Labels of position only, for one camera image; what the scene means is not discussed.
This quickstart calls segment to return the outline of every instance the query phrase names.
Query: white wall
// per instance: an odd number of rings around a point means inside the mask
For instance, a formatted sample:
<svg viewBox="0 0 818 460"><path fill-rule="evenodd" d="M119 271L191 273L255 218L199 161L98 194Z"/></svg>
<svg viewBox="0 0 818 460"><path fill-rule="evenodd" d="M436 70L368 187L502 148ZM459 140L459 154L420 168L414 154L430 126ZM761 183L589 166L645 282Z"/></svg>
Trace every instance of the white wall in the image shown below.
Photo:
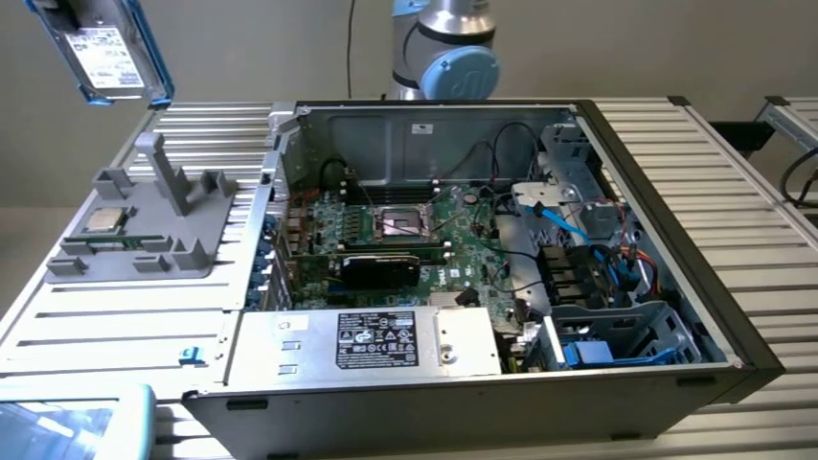
<svg viewBox="0 0 818 460"><path fill-rule="evenodd" d="M346 96L348 0L142 0L178 100ZM391 0L359 0L355 97L388 88ZM814 0L495 0L497 95L683 94L711 118L818 94ZM87 107L35 16L0 6L0 206L72 206L142 114Z"/></svg>

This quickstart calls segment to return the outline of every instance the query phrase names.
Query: green circuit board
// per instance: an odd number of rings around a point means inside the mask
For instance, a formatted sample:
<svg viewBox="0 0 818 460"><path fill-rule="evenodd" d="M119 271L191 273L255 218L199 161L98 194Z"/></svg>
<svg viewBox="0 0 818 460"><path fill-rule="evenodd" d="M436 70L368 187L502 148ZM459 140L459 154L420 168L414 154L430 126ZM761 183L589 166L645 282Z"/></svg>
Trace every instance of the green circuit board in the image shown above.
<svg viewBox="0 0 818 460"><path fill-rule="evenodd" d="M427 206L424 203L399 205L390 208L400 212L411 212L423 206L426 210L424 236L384 236L386 230L376 226L375 215L382 207L346 205L332 194L324 194L319 199L304 203L306 209L292 210L290 217L302 217L298 222L299 237L291 239L292 266L292 307L295 310L322 310L363 307L414 307L431 305L471 287L479 293L481 306L489 309L493 323L498 330L517 329L519 325L509 321L507 311L514 307L513 294L501 292L510 289L511 282L502 275L490 286L490 280L502 269L505 257L501 253L481 244L471 229L474 213L478 205L463 202L463 193L469 188L458 188ZM490 216L483 206L478 219L485 228L490 228ZM354 240L350 239L350 221L355 221ZM311 239L312 250L307 240ZM483 240L490 246L499 246L498 241ZM403 249L402 242L446 242L444 248ZM371 251L359 254L418 255L423 253L434 263L420 266L419 283L415 287L396 290L355 290L347 291L343 280L336 278L334 267L350 255L339 249L339 243L346 249L366 246Z"/></svg>

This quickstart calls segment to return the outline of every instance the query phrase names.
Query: power supply label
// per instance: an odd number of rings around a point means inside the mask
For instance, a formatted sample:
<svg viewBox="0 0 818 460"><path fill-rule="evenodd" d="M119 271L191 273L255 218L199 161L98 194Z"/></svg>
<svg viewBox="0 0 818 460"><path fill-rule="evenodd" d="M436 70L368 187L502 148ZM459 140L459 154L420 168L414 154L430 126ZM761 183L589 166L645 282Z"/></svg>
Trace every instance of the power supply label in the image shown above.
<svg viewBox="0 0 818 460"><path fill-rule="evenodd" d="M335 364L342 369L416 366L414 311L340 313Z"/></svg>

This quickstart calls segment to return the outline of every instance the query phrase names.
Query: tablet screen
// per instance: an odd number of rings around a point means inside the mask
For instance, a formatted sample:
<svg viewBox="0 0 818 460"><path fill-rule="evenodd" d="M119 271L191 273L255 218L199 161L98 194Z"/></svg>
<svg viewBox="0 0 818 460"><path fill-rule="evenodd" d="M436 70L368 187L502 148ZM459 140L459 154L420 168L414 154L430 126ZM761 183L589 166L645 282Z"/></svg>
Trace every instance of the tablet screen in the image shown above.
<svg viewBox="0 0 818 460"><path fill-rule="evenodd" d="M116 403L116 400L0 402L4 458L92 460Z"/></svg>

